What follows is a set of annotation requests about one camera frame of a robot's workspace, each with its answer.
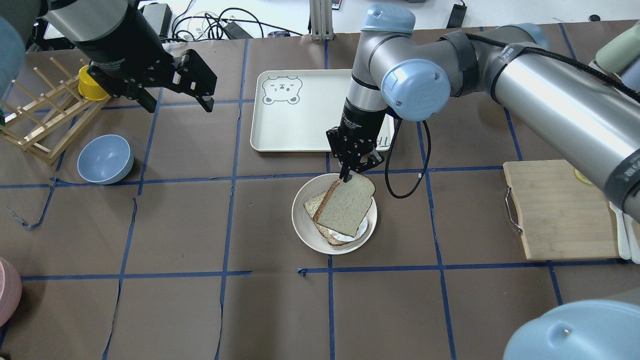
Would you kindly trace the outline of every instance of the blue bowl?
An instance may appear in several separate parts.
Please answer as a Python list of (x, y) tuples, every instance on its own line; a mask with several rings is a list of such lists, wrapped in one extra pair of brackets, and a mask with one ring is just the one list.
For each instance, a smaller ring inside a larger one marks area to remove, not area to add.
[(122, 180), (133, 166), (133, 152), (122, 136), (102, 135), (86, 144), (78, 156), (80, 176), (90, 183), (113, 184)]

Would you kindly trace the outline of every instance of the metal handle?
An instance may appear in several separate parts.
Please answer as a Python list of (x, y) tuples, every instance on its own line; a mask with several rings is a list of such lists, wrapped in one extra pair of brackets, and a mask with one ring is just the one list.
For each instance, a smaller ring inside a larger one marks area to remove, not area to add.
[(509, 220), (511, 221), (511, 223), (513, 224), (513, 226), (515, 226), (518, 229), (518, 234), (522, 234), (523, 230), (522, 227), (520, 227), (520, 225), (518, 225), (517, 222), (515, 222), (513, 220), (513, 217), (511, 216), (511, 208), (509, 207), (509, 196), (511, 196), (511, 187), (507, 187), (507, 195), (504, 197), (504, 203), (507, 206), (507, 214), (509, 214)]

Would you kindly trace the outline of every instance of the cutting board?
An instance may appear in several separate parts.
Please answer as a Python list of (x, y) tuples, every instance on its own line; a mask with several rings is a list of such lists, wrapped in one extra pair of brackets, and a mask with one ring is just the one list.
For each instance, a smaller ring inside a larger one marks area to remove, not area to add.
[(565, 160), (504, 164), (528, 260), (618, 258), (616, 218)]

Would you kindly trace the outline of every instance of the bread slice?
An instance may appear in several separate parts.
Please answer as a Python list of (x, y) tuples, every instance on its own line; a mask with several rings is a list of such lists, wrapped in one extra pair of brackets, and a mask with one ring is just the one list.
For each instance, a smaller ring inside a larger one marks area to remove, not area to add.
[(366, 176), (355, 174), (348, 182), (340, 179), (331, 184), (313, 221), (340, 234), (354, 237), (371, 207), (376, 186)]
[[(313, 218), (314, 214), (316, 213), (316, 210), (318, 209), (318, 207), (322, 203), (322, 200), (324, 199), (325, 195), (326, 195), (326, 192), (322, 192), (322, 193), (319, 193), (318, 195), (310, 198), (309, 200), (305, 201), (305, 203), (304, 203), (305, 210), (307, 210), (307, 214), (309, 214), (310, 218)], [(348, 244), (348, 242), (346, 242), (346, 241), (340, 241), (340, 240), (334, 238), (333, 236), (331, 236), (331, 234), (329, 233), (329, 229), (327, 229), (326, 227), (324, 227), (322, 225), (318, 225), (316, 223), (314, 223), (314, 225), (316, 226), (316, 228), (320, 232), (320, 235), (322, 235), (323, 238), (325, 238), (326, 241), (330, 245), (342, 246), (342, 245)]]

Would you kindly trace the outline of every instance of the bear face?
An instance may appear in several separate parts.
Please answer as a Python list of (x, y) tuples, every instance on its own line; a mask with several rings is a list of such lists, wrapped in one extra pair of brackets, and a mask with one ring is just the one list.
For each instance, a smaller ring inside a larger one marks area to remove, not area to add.
[(262, 102), (271, 105), (276, 101), (286, 101), (289, 104), (297, 104), (300, 101), (300, 88), (302, 80), (297, 76), (271, 76), (262, 83), (264, 89), (264, 97)]

